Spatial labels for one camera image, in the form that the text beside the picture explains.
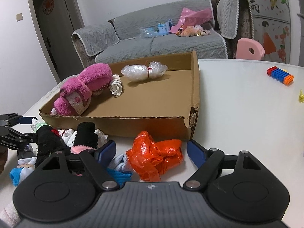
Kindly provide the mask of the blue sock bundle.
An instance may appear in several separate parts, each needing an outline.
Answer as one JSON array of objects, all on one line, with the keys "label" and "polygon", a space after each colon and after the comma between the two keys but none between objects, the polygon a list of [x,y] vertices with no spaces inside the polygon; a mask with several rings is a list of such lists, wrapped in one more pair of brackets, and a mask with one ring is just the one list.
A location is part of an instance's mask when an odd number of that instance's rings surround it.
[{"label": "blue sock bundle", "polygon": [[106,171],[119,186],[123,186],[126,182],[131,181],[133,175],[133,168],[125,153],[114,157],[110,161]]}]

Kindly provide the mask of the black sock bundle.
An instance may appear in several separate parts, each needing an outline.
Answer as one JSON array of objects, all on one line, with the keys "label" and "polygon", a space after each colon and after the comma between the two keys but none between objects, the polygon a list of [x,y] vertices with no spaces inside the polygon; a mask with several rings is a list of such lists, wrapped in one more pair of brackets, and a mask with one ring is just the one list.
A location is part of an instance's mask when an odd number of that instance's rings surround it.
[{"label": "black sock bundle", "polygon": [[[58,131],[53,127],[43,125],[37,130],[36,135],[38,146],[36,168],[57,151],[62,151],[65,155],[71,154],[71,148],[65,144]],[[88,146],[97,149],[98,135],[95,133],[94,123],[80,123],[78,125],[73,146]]]}]

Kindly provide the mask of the pink towel roll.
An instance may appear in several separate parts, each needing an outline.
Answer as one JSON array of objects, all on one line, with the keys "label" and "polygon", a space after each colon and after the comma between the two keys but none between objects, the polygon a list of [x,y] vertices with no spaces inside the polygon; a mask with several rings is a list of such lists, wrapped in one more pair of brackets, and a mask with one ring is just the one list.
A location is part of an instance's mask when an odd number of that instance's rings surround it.
[{"label": "pink towel roll", "polygon": [[54,101],[51,114],[80,116],[90,105],[92,96],[109,87],[112,70],[106,63],[95,63],[78,76],[69,78],[60,88],[60,96]]}]

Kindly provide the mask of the brown cardboard tray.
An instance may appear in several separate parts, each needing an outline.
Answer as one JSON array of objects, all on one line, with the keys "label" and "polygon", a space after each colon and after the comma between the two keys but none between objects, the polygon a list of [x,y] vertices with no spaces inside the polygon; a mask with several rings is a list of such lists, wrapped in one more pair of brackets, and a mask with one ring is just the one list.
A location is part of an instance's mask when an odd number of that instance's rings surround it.
[{"label": "brown cardboard tray", "polygon": [[51,114],[59,92],[40,109],[40,116],[58,129],[76,129],[79,123],[92,122],[96,128],[111,136],[136,137],[147,131],[155,140],[193,137],[200,106],[200,71],[195,51],[182,54],[159,55],[112,63],[114,74],[121,74],[125,65],[158,61],[166,66],[166,73],[155,80],[130,82],[121,76],[123,93],[114,97],[109,90],[94,96],[81,116]]}]

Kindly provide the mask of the white cloth rosette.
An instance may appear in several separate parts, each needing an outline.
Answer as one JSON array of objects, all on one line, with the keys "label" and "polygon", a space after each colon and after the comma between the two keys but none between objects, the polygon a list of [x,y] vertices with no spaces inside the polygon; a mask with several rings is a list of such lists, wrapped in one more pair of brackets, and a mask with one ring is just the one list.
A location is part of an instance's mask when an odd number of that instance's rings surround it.
[{"label": "white cloth rosette", "polygon": [[109,84],[109,89],[110,89],[111,94],[115,97],[119,97],[119,96],[122,95],[123,84],[121,82],[121,79],[120,79],[119,75],[114,74],[112,76],[112,80]]}]

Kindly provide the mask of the yellow plastic piece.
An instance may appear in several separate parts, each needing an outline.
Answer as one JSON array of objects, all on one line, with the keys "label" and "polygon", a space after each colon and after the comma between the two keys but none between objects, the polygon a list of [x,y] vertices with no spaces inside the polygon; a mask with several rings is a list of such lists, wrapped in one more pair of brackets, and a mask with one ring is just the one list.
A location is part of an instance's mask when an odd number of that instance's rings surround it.
[{"label": "yellow plastic piece", "polygon": [[304,94],[302,92],[300,92],[299,96],[298,96],[298,101],[303,104],[304,103]]}]

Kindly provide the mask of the colourful toy block strip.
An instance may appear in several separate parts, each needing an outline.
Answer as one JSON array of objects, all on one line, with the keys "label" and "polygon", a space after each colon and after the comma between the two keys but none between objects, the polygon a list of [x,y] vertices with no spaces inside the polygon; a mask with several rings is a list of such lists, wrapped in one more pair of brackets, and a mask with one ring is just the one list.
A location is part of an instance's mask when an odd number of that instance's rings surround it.
[{"label": "colourful toy block strip", "polygon": [[278,68],[276,66],[270,67],[266,71],[269,77],[276,79],[283,83],[285,86],[289,86],[294,81],[294,76],[288,73],[286,70]]}]

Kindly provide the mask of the pink plastic chair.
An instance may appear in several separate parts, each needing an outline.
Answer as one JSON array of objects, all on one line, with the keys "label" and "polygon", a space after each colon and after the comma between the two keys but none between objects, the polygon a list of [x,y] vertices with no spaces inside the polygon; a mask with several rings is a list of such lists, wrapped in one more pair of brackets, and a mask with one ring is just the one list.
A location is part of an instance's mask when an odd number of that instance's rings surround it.
[{"label": "pink plastic chair", "polygon": [[237,42],[237,59],[244,60],[263,60],[265,50],[263,46],[253,39],[240,38]]}]

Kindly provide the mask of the dark door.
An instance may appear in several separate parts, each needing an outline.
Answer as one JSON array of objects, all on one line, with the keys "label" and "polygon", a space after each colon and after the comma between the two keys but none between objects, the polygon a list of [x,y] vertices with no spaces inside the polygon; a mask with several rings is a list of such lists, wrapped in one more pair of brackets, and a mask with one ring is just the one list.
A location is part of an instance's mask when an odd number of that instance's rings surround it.
[{"label": "dark door", "polygon": [[72,43],[72,33],[83,26],[76,0],[30,0],[33,3],[50,67],[63,80],[83,70]]}]

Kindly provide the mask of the grey covered sofa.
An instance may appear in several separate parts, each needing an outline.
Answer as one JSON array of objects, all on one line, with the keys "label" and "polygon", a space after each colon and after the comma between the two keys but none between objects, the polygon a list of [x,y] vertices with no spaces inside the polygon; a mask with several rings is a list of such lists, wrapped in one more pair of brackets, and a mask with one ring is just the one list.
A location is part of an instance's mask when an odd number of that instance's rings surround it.
[{"label": "grey covered sofa", "polygon": [[[195,22],[203,33],[178,36],[172,30],[160,35],[158,26],[178,26],[187,14],[206,11],[206,21]],[[184,0],[161,4],[118,16],[72,33],[83,67],[151,56],[196,51],[198,58],[234,58],[240,38],[254,38],[249,0]]]}]

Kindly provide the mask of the plush toy on sofa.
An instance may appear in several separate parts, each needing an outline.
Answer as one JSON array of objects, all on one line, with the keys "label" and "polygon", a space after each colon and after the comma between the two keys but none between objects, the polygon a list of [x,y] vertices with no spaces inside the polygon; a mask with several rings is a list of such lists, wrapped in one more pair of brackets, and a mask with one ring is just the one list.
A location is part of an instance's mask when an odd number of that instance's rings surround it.
[{"label": "plush toy on sofa", "polygon": [[177,36],[183,36],[186,38],[191,36],[208,36],[210,34],[211,32],[209,30],[203,29],[200,25],[187,26],[186,28],[180,27],[176,33]]}]

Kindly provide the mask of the blue toy castle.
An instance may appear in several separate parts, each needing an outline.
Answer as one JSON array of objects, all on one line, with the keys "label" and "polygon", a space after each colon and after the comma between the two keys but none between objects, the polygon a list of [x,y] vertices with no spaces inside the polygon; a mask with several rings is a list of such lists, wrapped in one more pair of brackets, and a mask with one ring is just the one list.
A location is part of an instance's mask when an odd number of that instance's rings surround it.
[{"label": "blue toy castle", "polygon": [[159,23],[158,26],[157,26],[158,35],[161,35],[161,36],[168,35],[172,26],[173,26],[172,19],[169,19],[166,22]]}]

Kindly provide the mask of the pink plastic bag on sofa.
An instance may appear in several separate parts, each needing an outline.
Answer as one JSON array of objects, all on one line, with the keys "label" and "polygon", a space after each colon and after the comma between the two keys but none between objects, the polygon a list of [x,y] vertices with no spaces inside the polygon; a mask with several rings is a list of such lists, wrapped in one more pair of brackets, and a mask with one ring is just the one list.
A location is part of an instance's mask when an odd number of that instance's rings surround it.
[{"label": "pink plastic bag on sofa", "polygon": [[202,25],[207,22],[213,22],[213,12],[211,8],[193,11],[184,7],[178,22],[174,23],[169,32],[177,33],[181,26],[183,26],[183,29],[186,29],[188,26]]}]

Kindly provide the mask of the decorated refrigerator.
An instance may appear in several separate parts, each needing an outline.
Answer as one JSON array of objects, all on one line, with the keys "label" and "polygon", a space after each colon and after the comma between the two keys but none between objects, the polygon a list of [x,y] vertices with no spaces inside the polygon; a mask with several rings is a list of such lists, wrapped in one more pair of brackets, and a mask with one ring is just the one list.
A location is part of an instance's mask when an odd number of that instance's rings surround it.
[{"label": "decorated refrigerator", "polygon": [[299,0],[249,0],[254,37],[265,49],[264,60],[299,65]]}]

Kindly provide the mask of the light switch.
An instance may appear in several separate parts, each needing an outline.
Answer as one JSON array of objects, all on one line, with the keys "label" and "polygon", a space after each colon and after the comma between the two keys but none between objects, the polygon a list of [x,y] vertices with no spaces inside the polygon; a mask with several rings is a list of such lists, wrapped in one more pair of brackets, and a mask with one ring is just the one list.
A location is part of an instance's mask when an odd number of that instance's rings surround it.
[{"label": "light switch", "polygon": [[23,19],[22,13],[19,13],[19,14],[16,15],[17,22],[22,21],[22,19]]}]

